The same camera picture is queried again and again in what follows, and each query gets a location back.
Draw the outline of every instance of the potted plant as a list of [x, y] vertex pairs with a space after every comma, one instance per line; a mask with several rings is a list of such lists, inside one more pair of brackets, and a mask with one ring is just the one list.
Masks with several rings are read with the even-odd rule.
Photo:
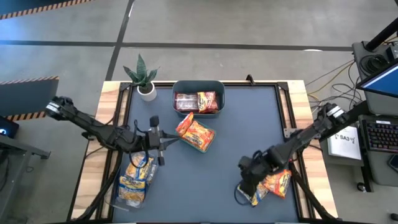
[[138, 55], [137, 71], [133, 72], [130, 68], [123, 66], [124, 71], [131, 78], [133, 84], [137, 85], [138, 93], [144, 101], [152, 101], [156, 98], [156, 89], [152, 80], [156, 77], [157, 69], [147, 73], [144, 59]]

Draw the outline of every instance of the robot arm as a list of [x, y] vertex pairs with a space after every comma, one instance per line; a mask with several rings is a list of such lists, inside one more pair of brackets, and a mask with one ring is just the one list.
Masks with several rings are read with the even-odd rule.
[[[159, 129], [159, 117], [150, 118], [151, 129], [143, 131], [144, 136], [131, 132], [128, 128], [103, 124], [90, 115], [79, 111], [73, 105], [70, 98], [55, 96], [46, 107], [46, 113], [58, 120], [68, 120], [86, 130], [82, 135], [86, 138], [95, 136], [99, 143], [109, 150], [117, 150], [125, 153], [158, 150], [159, 165], [164, 165], [163, 151], [169, 144], [178, 140], [178, 136], [164, 133]], [[173, 138], [171, 141], [163, 141], [164, 138]]]
[[250, 197], [256, 192], [257, 185], [266, 175], [278, 173], [287, 167], [292, 154], [304, 150], [312, 139], [348, 119], [345, 112], [336, 104], [327, 103], [317, 114], [314, 123], [304, 130], [293, 133], [291, 138], [264, 152], [257, 151], [252, 158], [243, 156], [238, 167], [242, 181], [240, 189]]

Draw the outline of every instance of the yellow and black hazard tape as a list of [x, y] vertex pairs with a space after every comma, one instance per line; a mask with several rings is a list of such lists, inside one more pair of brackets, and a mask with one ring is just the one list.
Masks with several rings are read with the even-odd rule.
[[34, 13], [38, 13], [38, 12], [44, 12], [44, 11], [48, 11], [48, 10], [52, 10], [52, 9], [59, 9], [62, 7], [73, 6], [76, 4], [90, 2], [90, 1], [94, 1], [94, 0], [71, 0], [71, 1], [67, 1], [67, 2], [60, 2], [58, 4], [49, 5], [49, 6], [36, 7], [33, 9], [26, 9], [26, 10], [18, 11], [18, 12], [10, 12], [9, 14], [0, 15], [0, 20], [34, 14]]
[[28, 120], [28, 119], [44, 118], [44, 117], [45, 117], [45, 112], [40, 111], [40, 112], [35, 112], [35, 113], [10, 115], [10, 116], [7, 116], [7, 119], [10, 121], [22, 121], [22, 120]]
[[0, 82], [0, 85], [7, 85], [7, 84], [16, 84], [16, 83], [25, 83], [25, 82], [38, 82], [38, 81], [44, 81], [44, 80], [59, 80], [60, 77], [54, 76], [54, 77], [40, 77], [40, 78], [28, 78], [24, 80], [11, 80], [11, 81], [3, 81]]

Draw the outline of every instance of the white plant pot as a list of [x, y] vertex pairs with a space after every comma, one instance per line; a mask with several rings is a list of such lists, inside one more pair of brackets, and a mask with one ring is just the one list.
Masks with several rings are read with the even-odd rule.
[[153, 82], [151, 82], [150, 84], [152, 84], [152, 91], [150, 93], [141, 93], [139, 91], [139, 87], [137, 88], [138, 93], [141, 95], [142, 100], [144, 101], [152, 101], [156, 98], [156, 89], [155, 89], [155, 85]]

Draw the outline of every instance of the keyboard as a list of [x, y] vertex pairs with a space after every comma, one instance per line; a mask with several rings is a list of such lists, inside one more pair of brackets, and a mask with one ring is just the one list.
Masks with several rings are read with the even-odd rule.
[[371, 151], [398, 152], [398, 119], [367, 116], [362, 120], [365, 140]]

